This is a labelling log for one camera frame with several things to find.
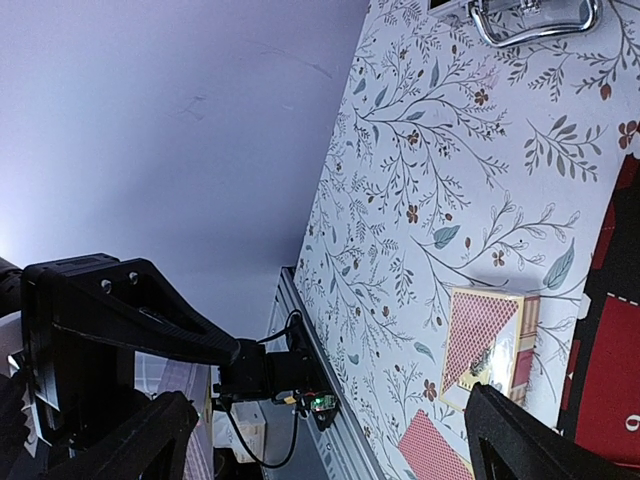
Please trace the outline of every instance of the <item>brown flower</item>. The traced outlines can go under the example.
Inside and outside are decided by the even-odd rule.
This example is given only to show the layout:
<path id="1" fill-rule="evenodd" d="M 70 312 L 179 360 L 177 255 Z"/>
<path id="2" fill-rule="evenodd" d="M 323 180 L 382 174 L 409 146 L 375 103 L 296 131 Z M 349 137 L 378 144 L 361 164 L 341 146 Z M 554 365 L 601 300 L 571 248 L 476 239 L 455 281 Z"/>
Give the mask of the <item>brown flower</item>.
<path id="1" fill-rule="evenodd" d="M 485 102 L 489 101 L 489 95 L 484 91 L 484 88 L 481 88 L 479 92 L 476 92 L 475 102 L 482 106 Z"/>
<path id="2" fill-rule="evenodd" d="M 409 223 L 418 223 L 417 205 L 409 205 L 409 209 L 407 210 L 407 218 L 409 219 Z"/>
<path id="3" fill-rule="evenodd" d="M 438 393 L 436 392 L 436 384 L 433 382 L 429 383 L 429 380 L 425 380 L 424 388 L 425 390 L 422 392 L 422 395 L 424 395 L 424 398 L 428 398 L 430 402 L 433 402 L 438 396 Z"/>
<path id="4" fill-rule="evenodd" d="M 611 85 L 605 83 L 602 87 L 600 87 L 600 96 L 602 97 L 602 100 L 611 98 Z"/>
<path id="5" fill-rule="evenodd" d="M 637 130 L 638 130 L 638 122 L 634 120 L 631 120 L 626 125 L 623 122 L 618 126 L 618 131 L 622 134 L 622 136 L 620 137 L 620 140 L 618 140 L 618 144 L 620 145 L 620 148 L 624 150 L 629 145 L 631 145 L 633 134 L 636 133 Z"/>
<path id="6" fill-rule="evenodd" d="M 418 133 L 417 130 L 414 130 L 409 135 L 407 135 L 407 141 L 409 142 L 409 145 L 415 145 L 416 143 L 418 143 L 419 140 L 420 140 L 420 134 Z"/>
<path id="7" fill-rule="evenodd" d="M 494 267 L 498 267 L 498 266 L 504 267 L 504 260 L 502 259 L 502 257 L 504 257 L 504 252 L 502 250 L 498 252 L 493 252 L 491 256 L 493 257 Z"/>

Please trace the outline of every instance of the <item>table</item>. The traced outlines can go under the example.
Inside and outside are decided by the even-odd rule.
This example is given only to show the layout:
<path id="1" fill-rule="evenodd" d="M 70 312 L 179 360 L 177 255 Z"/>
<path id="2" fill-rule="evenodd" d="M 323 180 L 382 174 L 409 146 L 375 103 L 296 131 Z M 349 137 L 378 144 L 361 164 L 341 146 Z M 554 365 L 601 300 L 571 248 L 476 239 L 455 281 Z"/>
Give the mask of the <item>table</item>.
<path id="1" fill-rule="evenodd" d="M 469 458 L 437 395 L 454 285 L 539 292 L 526 408 L 555 425 L 600 225 L 639 150 L 633 2 L 604 1 L 586 36 L 505 51 L 422 5 L 369 7 L 295 278 L 392 479 L 418 478 L 398 450 L 418 410 Z"/>

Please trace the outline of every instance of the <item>wire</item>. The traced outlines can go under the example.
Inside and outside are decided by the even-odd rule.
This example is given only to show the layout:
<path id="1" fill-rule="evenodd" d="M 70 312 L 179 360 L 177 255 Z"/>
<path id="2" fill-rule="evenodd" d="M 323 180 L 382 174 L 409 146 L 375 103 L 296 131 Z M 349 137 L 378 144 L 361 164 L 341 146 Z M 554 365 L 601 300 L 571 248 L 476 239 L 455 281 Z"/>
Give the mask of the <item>wire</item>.
<path id="1" fill-rule="evenodd" d="M 289 463 L 289 460 L 291 460 L 291 457 L 293 456 L 293 452 L 296 449 L 296 442 L 298 440 L 298 418 L 299 418 L 299 412 L 298 409 L 296 408 L 296 413 L 295 413 L 295 418 L 293 419 L 293 433 L 291 435 L 291 446 L 289 447 L 289 453 L 287 453 L 287 456 L 284 457 L 284 460 L 282 460 L 280 463 L 276 463 L 275 465 L 271 465 L 268 463 L 263 462 L 262 460 L 260 460 L 249 448 L 249 445 L 247 445 L 247 442 L 245 442 L 244 437 L 242 436 L 242 433 L 240 433 L 240 429 L 238 428 L 238 424 L 236 423 L 235 419 L 233 418 L 233 415 L 231 415 L 231 412 L 229 411 L 229 409 L 227 408 L 227 406 L 223 403 L 220 402 L 220 404 L 222 405 L 222 408 L 224 409 L 224 411 L 227 413 L 227 416 L 229 417 L 229 421 L 231 422 L 231 426 L 233 427 L 233 430 L 236 432 L 236 435 L 238 436 L 238 440 L 240 440 L 240 443 L 242 444 L 242 447 L 245 449 L 245 451 L 247 452 L 247 454 L 253 459 L 254 462 L 256 462 L 258 465 L 264 467 L 264 468 L 269 468 L 269 469 L 276 469 L 276 468 L 281 468 L 284 467 L 287 463 Z"/>
<path id="2" fill-rule="evenodd" d="M 294 315 L 299 315 L 300 318 L 302 318 L 302 312 L 300 310 L 298 310 L 297 308 L 295 310 L 292 310 L 291 313 L 289 313 L 289 316 L 287 317 L 287 321 L 285 322 L 285 328 L 283 328 L 282 330 L 280 330 L 277 333 L 274 333 L 270 337 L 263 338 L 262 340 L 258 340 L 258 343 L 272 342 L 273 340 L 275 340 L 277 338 L 280 338 L 283 335 L 286 335 L 287 333 L 292 332 L 293 330 L 295 330 L 296 329 L 295 326 L 290 326 L 289 325 L 289 322 L 291 321 L 291 319 L 293 318 Z"/>

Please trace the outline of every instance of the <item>screw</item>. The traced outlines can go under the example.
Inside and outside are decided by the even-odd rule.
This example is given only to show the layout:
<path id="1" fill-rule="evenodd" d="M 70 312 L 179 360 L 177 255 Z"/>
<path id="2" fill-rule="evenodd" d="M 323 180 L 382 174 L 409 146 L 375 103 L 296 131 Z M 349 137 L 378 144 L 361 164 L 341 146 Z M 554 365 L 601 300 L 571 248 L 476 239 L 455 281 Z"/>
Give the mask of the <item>screw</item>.
<path id="1" fill-rule="evenodd" d="M 111 281 L 106 278 L 100 282 L 100 286 L 102 287 L 102 291 L 107 295 L 111 293 Z"/>

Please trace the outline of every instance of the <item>red patterned card back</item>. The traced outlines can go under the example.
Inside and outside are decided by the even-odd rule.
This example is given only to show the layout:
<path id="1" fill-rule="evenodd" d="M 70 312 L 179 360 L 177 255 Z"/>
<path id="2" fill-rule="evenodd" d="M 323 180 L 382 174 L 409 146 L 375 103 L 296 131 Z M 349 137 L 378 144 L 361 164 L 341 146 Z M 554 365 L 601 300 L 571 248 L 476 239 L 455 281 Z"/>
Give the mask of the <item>red patterned card back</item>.
<path id="1" fill-rule="evenodd" d="M 423 410 L 418 410 L 411 420 L 398 449 L 418 480 L 473 480 L 460 457 Z"/>
<path id="2" fill-rule="evenodd" d="M 442 391 L 458 381 L 518 310 L 518 302 L 454 291 Z"/>

